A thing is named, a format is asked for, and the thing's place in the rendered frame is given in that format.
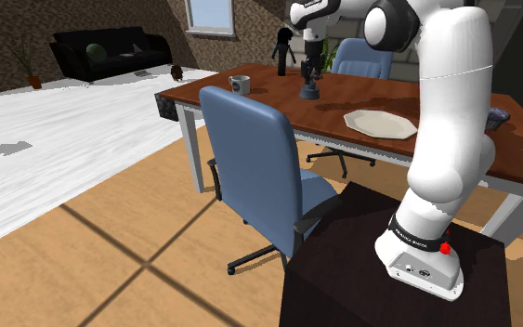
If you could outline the white flat plate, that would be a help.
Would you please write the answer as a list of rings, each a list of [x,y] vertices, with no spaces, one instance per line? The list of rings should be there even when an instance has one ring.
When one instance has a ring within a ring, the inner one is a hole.
[[[356,110],[344,115],[346,126],[375,138],[406,139],[417,128],[406,118],[386,111]]]

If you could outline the dark robot stand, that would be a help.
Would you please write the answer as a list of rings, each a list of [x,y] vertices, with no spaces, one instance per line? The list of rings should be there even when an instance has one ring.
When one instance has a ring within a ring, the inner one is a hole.
[[[285,270],[280,327],[511,327],[504,246],[450,224],[464,273],[453,302],[388,276],[374,251],[399,201],[350,182]]]

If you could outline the black cube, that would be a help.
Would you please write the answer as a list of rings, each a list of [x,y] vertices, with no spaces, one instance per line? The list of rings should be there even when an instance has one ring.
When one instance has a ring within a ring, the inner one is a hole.
[[[159,115],[164,119],[177,122],[178,115],[175,102],[172,99],[164,98],[159,93],[155,94],[154,96]]]

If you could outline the black standing figure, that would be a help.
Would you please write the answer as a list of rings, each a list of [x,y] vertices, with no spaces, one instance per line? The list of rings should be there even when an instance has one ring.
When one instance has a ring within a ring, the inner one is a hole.
[[[290,47],[290,41],[292,40],[294,33],[287,27],[280,28],[277,34],[277,43],[272,52],[271,57],[274,59],[275,55],[278,55],[278,71],[279,76],[284,76],[286,73],[286,58],[287,54],[292,57],[293,63],[296,63],[294,52]]]

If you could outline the green leafy plant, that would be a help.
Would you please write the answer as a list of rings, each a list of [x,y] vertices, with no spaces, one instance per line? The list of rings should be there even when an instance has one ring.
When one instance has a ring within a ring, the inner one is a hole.
[[[323,72],[329,72],[333,67],[333,60],[336,56],[338,47],[339,42],[336,39],[331,42],[328,37],[324,38],[321,56],[321,70]]]

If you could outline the grey mug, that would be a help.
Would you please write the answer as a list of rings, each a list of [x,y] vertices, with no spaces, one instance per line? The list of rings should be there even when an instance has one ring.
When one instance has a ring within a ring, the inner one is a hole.
[[[247,75],[229,77],[229,85],[234,94],[248,95],[250,93],[251,78]]]

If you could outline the window with white frame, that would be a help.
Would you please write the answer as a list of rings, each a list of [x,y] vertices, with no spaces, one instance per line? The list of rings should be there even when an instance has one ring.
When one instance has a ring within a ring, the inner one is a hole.
[[[233,0],[185,0],[187,33],[234,37]]]

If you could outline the black sofa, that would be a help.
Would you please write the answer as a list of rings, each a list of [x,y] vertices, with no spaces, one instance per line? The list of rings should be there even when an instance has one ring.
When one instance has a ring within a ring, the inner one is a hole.
[[[50,48],[65,77],[94,82],[173,62],[163,36],[141,27],[82,30],[54,34]]]

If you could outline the potted plant in brown pot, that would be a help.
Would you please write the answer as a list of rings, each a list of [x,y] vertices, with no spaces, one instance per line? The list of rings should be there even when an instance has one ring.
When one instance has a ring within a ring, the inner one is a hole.
[[[41,89],[42,82],[33,71],[32,38],[26,34],[7,35],[2,39],[6,48],[12,53],[27,74],[27,81],[33,89]]]

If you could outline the brown wooden table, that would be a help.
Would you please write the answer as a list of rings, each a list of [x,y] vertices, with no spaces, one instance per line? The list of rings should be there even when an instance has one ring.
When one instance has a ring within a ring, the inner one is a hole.
[[[373,138],[346,126],[345,114],[379,110],[396,114],[416,124],[419,119],[419,87],[413,83],[371,79],[343,74],[324,74],[320,98],[299,97],[304,83],[299,70],[278,76],[274,66],[248,63],[203,79],[161,92],[176,106],[195,187],[203,190],[195,122],[202,116],[200,90],[208,85],[229,88],[232,75],[251,79],[249,97],[286,115],[298,139],[370,156],[376,160],[407,166],[412,161],[414,137],[405,140]],[[493,94],[490,103],[508,111],[509,122],[489,133],[496,157],[481,186],[506,192],[507,197],[483,228],[483,234],[510,244],[523,233],[523,109],[510,96]]]

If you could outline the dark blue patterned bowl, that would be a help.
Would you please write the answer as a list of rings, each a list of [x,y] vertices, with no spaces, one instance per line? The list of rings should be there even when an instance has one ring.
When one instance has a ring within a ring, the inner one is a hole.
[[[485,131],[495,131],[501,124],[510,119],[510,113],[500,108],[490,108],[487,121],[485,124]]]

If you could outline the blue office chair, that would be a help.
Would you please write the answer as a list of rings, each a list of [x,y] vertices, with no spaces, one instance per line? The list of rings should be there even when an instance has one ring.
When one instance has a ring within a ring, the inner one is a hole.
[[[387,79],[390,73],[392,52],[371,49],[364,38],[346,38],[337,48],[333,60],[332,73],[352,75],[358,77]],[[320,75],[321,64],[301,64],[301,73],[304,69],[314,69]]]
[[[316,224],[342,200],[323,177],[299,165],[290,122],[283,113],[217,86],[199,93],[214,153],[208,165],[216,197],[269,245],[228,264],[228,273],[277,251],[287,262]]]

